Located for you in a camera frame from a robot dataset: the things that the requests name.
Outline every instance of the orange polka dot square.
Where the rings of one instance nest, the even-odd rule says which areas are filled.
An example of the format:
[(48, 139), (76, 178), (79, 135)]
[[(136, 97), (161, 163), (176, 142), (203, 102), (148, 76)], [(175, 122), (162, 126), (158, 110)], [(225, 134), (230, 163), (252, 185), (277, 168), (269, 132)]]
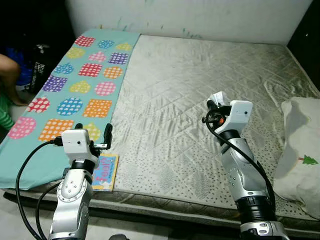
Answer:
[(82, 116), (88, 118), (105, 118), (111, 105), (111, 100), (90, 99)]
[(62, 132), (71, 129), (73, 124), (73, 120), (60, 120), (56, 118), (49, 119), (46, 122), (38, 140), (50, 141), (57, 136), (61, 136)]

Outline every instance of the purple polka dot square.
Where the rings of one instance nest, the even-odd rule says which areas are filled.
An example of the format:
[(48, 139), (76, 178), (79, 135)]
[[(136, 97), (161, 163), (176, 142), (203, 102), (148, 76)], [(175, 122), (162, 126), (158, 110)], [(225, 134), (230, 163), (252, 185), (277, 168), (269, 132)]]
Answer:
[(108, 63), (110, 64), (126, 64), (129, 55), (127, 53), (114, 52), (111, 54)]
[(50, 75), (48, 80), (43, 85), (42, 90), (46, 92), (60, 92), (61, 89), (66, 84), (68, 78), (66, 77), (58, 77)]

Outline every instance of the teal blanket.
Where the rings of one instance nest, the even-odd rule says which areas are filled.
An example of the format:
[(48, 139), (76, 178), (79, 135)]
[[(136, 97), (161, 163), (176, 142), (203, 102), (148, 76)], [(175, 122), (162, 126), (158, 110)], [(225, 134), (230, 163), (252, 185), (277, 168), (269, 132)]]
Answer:
[[(91, 29), (76, 39), (0, 145), (0, 188), (14, 188), (29, 153), (77, 123), (95, 143), (103, 142), (139, 35)], [(68, 166), (62, 147), (45, 146), (27, 164), (20, 187), (60, 179)]]

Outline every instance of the mattress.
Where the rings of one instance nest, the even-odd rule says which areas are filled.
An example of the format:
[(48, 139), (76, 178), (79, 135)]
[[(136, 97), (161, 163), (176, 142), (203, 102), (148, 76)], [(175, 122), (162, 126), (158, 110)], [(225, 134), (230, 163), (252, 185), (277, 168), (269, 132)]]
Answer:
[[(142, 35), (111, 120), (114, 192), (95, 192), (91, 206), (239, 227), (219, 144), (201, 122), (218, 91), (253, 103), (242, 136), (272, 181), (284, 149), (281, 103), (320, 97), (287, 48)], [(50, 184), (23, 195), (37, 198)], [(320, 234), (320, 222), (297, 203), (276, 196), (276, 215), (292, 236)]]

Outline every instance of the black cable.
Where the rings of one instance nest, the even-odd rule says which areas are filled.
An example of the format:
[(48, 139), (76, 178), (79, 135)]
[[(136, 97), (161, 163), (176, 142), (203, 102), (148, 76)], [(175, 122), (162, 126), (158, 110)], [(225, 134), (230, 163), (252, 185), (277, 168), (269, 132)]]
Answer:
[(266, 175), (265, 171), (263, 169), (261, 169), (247, 154), (245, 154), (240, 148), (236, 147), (235, 145), (233, 145), (231, 142), (229, 142), (228, 140), (226, 140), (224, 137), (221, 137), (218, 133), (216, 133), (210, 126), (209, 123), (209, 116), (212, 115), (213, 113), (215, 113), (215, 110), (210, 110), (206, 116), (205, 116), (205, 124), (207, 126), (207, 128), (209, 129), (209, 131), (217, 138), (219, 139), (221, 142), (223, 142), (224, 144), (227, 144), (230, 148), (233, 148), (234, 150), (236, 150), (239, 154), (241, 154), (259, 173), (260, 175), (263, 177), (265, 184), (266, 184), (266, 189), (268, 191), (269, 197), (270, 197), (270, 202), (271, 202), (271, 206), (272, 206), (272, 210), (274, 213), (276, 213), (276, 198), (275, 198), (275, 193), (274, 190), (272, 188), (271, 182), (268, 179), (268, 176)]
[(41, 228), (41, 224), (40, 224), (40, 217), (39, 217), (39, 211), (40, 211), (40, 203), (41, 200), (45, 197), (45, 195), (50, 192), (52, 189), (58, 187), (60, 184), (60, 182), (56, 183), (55, 185), (49, 187), (44, 193), (42, 193), (42, 195), (40, 196), (38, 202), (36, 203), (36, 208), (35, 208), (35, 222), (36, 222), (36, 227), (38, 229), (38, 232), (40, 234), (40, 236), (42, 237), (43, 240), (47, 240), (44, 231)]
[(42, 143), (41, 145), (37, 146), (30, 154), (29, 156), (25, 159), (24, 163), (22, 164), (19, 172), (18, 172), (18, 175), (16, 176), (16, 180), (15, 180), (15, 193), (16, 193), (16, 199), (17, 199), (17, 203), (18, 203), (18, 207), (19, 207), (19, 210), (20, 210), (20, 214), (21, 214), (21, 217), (22, 217), (22, 220), (24, 222), (24, 225), (26, 226), (26, 228), (29, 230), (29, 232), (32, 234), (32, 236), (37, 239), (37, 240), (44, 240), (42, 239), (37, 233), (36, 231), (32, 228), (32, 226), (30, 225), (30, 223), (28, 222), (28, 219), (26, 217), (26, 214), (25, 214), (25, 211), (24, 211), (24, 208), (21, 204), (21, 201), (20, 201), (20, 188), (19, 188), (19, 183), (20, 183), (20, 177), (21, 177), (21, 174), (23, 172), (23, 170), (25, 169), (27, 163), (29, 162), (29, 160), (31, 159), (31, 157), (42, 147), (48, 145), (48, 144), (53, 144), (54, 142), (53, 141), (47, 141), (47, 142), (44, 142)]

